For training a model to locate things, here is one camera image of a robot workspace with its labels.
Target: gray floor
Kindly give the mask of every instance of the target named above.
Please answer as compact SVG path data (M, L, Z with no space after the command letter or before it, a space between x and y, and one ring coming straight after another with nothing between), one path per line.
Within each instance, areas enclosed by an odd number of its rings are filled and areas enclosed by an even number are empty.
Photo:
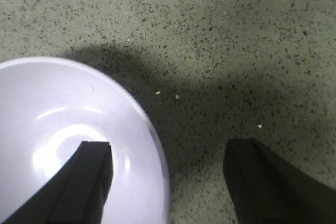
M0 0L0 29L0 61L78 60L135 96L169 163L171 224L237 223L230 138L336 189L336 0Z

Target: speckled floor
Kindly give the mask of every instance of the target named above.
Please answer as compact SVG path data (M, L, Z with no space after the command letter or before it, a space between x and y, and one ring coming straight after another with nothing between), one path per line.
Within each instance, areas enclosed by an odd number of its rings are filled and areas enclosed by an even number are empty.
M336 188L336 0L0 0L0 29L0 61L78 60L135 96L169 163L171 224L237 223L229 138Z

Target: terrazzo floor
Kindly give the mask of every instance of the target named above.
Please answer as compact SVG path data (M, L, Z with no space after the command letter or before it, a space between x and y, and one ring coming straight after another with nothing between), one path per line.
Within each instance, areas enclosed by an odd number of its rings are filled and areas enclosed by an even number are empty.
M336 0L0 0L0 29L0 61L73 59L138 100L166 153L170 224L237 223L230 138L336 189Z

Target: white bowl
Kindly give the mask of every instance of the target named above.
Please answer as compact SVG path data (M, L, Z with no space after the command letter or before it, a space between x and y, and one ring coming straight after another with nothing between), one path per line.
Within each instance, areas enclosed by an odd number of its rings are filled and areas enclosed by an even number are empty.
M51 57L0 64L0 223L81 141L111 145L113 180L102 224L167 223L166 159L144 111L103 73Z

